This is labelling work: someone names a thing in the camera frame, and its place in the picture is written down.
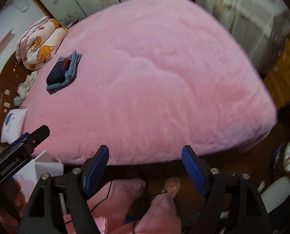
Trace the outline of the person left hand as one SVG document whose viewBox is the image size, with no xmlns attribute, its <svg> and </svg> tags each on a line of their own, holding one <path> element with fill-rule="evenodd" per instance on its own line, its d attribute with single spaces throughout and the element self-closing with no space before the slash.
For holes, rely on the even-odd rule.
<svg viewBox="0 0 290 234">
<path fill-rule="evenodd" d="M 26 207 L 21 185 L 13 178 L 0 186 L 0 223 L 5 229 L 19 226 Z"/>
</svg>

